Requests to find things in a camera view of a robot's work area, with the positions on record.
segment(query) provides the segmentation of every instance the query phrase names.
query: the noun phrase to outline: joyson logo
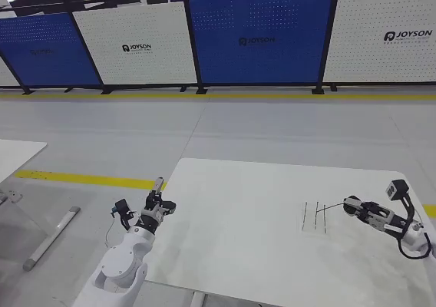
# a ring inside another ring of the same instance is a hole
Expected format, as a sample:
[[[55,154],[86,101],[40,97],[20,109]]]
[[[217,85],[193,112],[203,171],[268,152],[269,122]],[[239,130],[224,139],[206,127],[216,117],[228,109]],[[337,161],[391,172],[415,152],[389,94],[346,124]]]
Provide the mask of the joyson logo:
[[[141,53],[142,51],[151,51],[150,44],[123,45],[124,52]]]
[[[433,30],[400,31],[397,34],[389,31],[385,33],[384,41],[423,41],[428,40],[432,34]]]
[[[267,44],[275,41],[275,38],[239,38],[239,46]]]

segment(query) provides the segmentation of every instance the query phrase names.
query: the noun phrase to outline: black cable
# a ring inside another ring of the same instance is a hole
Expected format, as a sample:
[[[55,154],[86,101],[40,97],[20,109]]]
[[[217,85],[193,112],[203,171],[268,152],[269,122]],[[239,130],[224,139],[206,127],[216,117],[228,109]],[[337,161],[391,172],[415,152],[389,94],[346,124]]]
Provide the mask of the black cable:
[[[316,212],[321,212],[321,211],[333,208],[334,206],[341,206],[341,205],[344,205],[344,203],[338,203],[337,205],[327,206],[326,208],[320,209],[319,211],[316,211]]]
[[[431,253],[432,247],[431,247],[430,238],[428,237],[427,233],[424,233],[424,237],[426,238],[426,242],[428,242],[428,250],[426,251],[426,253],[424,255],[413,257],[413,256],[409,256],[408,254],[404,253],[404,250],[402,249],[402,244],[401,244],[401,240],[400,239],[397,240],[397,243],[398,243],[398,246],[399,246],[399,252],[401,252],[401,254],[404,257],[406,257],[407,259],[411,259],[411,260],[419,260],[419,259],[427,258],[430,255],[430,253]]]

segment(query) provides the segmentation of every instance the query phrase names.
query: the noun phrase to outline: panel base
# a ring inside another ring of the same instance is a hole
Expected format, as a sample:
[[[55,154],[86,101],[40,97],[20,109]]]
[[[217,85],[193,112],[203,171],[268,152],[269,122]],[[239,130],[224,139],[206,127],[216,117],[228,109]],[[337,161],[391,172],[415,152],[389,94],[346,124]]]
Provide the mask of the panel base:
[[[323,95],[324,94],[324,90],[322,89],[322,87],[316,87],[316,88],[312,89],[312,94],[314,94],[314,95]]]
[[[196,95],[205,95],[208,90],[204,87],[198,87],[196,91]]]

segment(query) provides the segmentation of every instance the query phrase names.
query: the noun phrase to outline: cable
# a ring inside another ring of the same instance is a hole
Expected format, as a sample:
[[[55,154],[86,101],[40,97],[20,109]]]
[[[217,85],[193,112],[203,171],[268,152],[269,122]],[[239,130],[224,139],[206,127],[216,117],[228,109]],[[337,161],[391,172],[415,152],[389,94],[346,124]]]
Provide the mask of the cable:
[[[112,226],[114,225],[114,221],[116,219],[112,218],[112,223],[111,226],[109,227],[109,229],[107,230],[107,232],[105,233],[105,247],[109,248],[109,240],[107,239],[107,236],[109,235],[109,232],[111,231]]]
[[[404,257],[406,257],[408,259],[411,259],[411,260],[419,260],[419,259],[424,259],[424,258],[428,257],[430,255],[432,247],[431,247],[430,238],[428,237],[427,233],[424,233],[424,237],[426,238],[426,242],[428,242],[428,250],[426,251],[426,253],[424,255],[413,257],[413,256],[409,256],[408,254],[404,253],[404,250],[402,249],[401,239],[397,240],[398,247],[399,247],[399,252],[401,252],[401,254]]]
[[[415,208],[415,211],[416,211],[416,214],[418,214],[418,217],[419,217],[419,223],[421,223],[421,225],[424,226],[423,219],[421,218],[421,215],[419,214],[419,212],[418,212],[418,210],[417,210],[416,208]]]
[[[316,212],[324,211],[324,210],[327,210],[327,209],[333,208],[333,207],[335,207],[335,206],[341,206],[341,205],[344,205],[344,203],[338,203],[337,205],[327,206],[326,208],[324,208],[324,209],[320,209],[319,211],[316,211]]]

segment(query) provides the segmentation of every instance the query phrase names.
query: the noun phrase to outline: floor marking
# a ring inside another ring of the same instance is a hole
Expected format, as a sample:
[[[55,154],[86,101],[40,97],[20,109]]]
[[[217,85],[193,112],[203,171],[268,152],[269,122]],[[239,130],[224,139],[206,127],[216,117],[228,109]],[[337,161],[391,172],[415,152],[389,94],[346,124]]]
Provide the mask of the floor marking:
[[[26,178],[26,179],[36,179],[36,180],[49,180],[49,181],[58,181],[58,182],[66,182],[66,183],[81,183],[81,184],[95,184],[100,186],[111,186],[111,187],[127,187],[131,189],[142,189],[142,190],[150,190],[154,186],[153,180],[143,180],[143,179],[132,179],[132,178],[119,178],[119,177],[107,177],[107,176],[93,176],[93,175],[83,175],[78,173],[55,173],[55,172],[44,172],[40,170],[20,170],[15,173],[17,178]],[[303,213],[303,225],[302,229],[305,226],[305,216],[306,216],[306,207],[305,212]],[[315,215],[319,211],[325,211],[333,206],[328,206],[324,209],[315,210]],[[436,219],[436,205],[423,205],[426,214]]]
[[[131,189],[142,190],[151,190],[155,183],[154,180],[92,176],[78,173],[42,172],[38,170],[20,170],[15,174],[15,176],[17,178],[60,181],[67,183],[96,184],[100,186],[111,187],[128,187]]]

